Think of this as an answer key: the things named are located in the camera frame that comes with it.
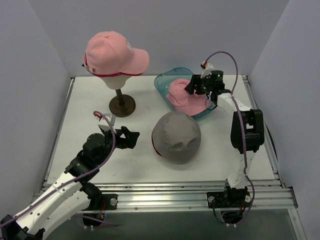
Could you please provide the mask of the grey bucket hat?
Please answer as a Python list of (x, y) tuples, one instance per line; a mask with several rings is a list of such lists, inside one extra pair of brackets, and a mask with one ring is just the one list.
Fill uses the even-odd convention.
[(171, 111), (163, 115), (151, 133), (151, 142), (166, 161), (186, 164), (197, 154), (202, 140), (201, 129), (189, 115)]

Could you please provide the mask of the magenta baseball cap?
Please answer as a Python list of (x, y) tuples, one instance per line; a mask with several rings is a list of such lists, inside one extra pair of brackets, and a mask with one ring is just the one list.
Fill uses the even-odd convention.
[(113, 73), (113, 74), (97, 74), (93, 71), (87, 70), (89, 73), (96, 77), (101, 77), (101, 78), (112, 78), (112, 77), (118, 77), (118, 76), (130, 76), (130, 77), (136, 77), (136, 76), (141, 76), (143, 73), (138, 73), (138, 74), (129, 74), (129, 73), (123, 73), (123, 72), (118, 72), (118, 73)]

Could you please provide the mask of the light pink cap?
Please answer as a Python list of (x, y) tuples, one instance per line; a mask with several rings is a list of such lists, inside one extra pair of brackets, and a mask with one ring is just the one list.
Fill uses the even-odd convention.
[(146, 50), (134, 48), (116, 31), (104, 31), (94, 35), (87, 43), (82, 66), (97, 74), (141, 74), (149, 66)]

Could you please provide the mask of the dark red cap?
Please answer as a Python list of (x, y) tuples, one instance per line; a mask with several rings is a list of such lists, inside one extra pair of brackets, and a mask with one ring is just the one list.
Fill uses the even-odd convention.
[(158, 156), (162, 157), (162, 155), (158, 152), (158, 150), (156, 149), (154, 142), (152, 141), (152, 147), (154, 149), (154, 151), (157, 153)]

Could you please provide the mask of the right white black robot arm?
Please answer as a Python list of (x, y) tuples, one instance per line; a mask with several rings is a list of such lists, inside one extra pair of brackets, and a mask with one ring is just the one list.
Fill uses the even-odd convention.
[(226, 180), (229, 189), (222, 193), (223, 203), (232, 207), (240, 201), (238, 191), (247, 188), (252, 160), (265, 141), (263, 113), (234, 97), (233, 91), (225, 87), (221, 70), (206, 70), (192, 75), (185, 90), (189, 94), (205, 95), (232, 116), (230, 141), (238, 150), (239, 157)]

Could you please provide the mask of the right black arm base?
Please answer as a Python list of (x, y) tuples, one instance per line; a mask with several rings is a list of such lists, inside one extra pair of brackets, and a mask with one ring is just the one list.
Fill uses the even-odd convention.
[(223, 191), (207, 192), (206, 198), (215, 219), (228, 227), (236, 227), (244, 219), (245, 211), (252, 207), (252, 198), (248, 192), (240, 195), (230, 195)]

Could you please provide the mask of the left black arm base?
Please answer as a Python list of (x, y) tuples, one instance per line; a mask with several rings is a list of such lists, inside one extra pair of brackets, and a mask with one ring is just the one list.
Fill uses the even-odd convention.
[(115, 226), (113, 223), (102, 223), (106, 217), (106, 211), (117, 209), (118, 195), (115, 193), (102, 193), (102, 191), (92, 183), (86, 184), (81, 189), (87, 194), (90, 200), (89, 206), (85, 209), (88, 211), (98, 211), (98, 213), (83, 214), (82, 222), (86, 227)]

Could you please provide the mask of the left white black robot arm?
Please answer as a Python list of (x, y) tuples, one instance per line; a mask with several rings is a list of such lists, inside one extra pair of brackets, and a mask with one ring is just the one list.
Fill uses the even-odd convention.
[(102, 192), (91, 183), (115, 149), (133, 149), (139, 132), (120, 129), (91, 134), (59, 178), (30, 206), (0, 222), (4, 240), (45, 240), (79, 211), (97, 209)]

